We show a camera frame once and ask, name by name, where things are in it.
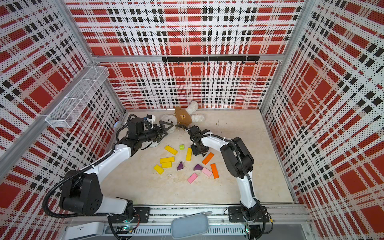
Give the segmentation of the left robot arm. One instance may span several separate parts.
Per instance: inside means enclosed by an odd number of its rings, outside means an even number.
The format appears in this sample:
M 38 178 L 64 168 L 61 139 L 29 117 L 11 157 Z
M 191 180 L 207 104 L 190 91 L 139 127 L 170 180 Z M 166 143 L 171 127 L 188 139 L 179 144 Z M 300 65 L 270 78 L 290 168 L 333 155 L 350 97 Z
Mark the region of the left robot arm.
M 104 196 L 101 183 L 120 164 L 137 151 L 143 150 L 143 143 L 160 143 L 173 126 L 172 122 L 164 121 L 156 124 L 152 115 L 144 118 L 129 115 L 127 122 L 120 128 L 121 131 L 126 131 L 125 136 L 117 137 L 115 146 L 108 153 L 81 170 L 69 171 L 47 192 L 42 205 L 45 214 L 58 219 L 103 215 L 121 216 L 126 221 L 135 218 L 133 202 Z M 50 210 L 49 200 L 56 190 L 61 190 L 59 206 L 68 211 L 68 214 L 58 214 Z

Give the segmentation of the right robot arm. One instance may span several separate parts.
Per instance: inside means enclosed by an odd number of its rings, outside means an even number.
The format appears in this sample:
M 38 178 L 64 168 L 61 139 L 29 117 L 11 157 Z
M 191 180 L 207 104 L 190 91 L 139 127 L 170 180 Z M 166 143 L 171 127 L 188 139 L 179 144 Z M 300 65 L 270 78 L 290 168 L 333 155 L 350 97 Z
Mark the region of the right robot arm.
M 254 193 L 253 164 L 254 158 L 239 137 L 227 139 L 213 134 L 209 130 L 201 131 L 199 127 L 186 127 L 176 125 L 184 129 L 190 136 L 191 148 L 195 156 L 214 149 L 222 154 L 228 172 L 236 178 L 240 191 L 240 212 L 247 223 L 268 222 L 269 214 L 263 208 Z

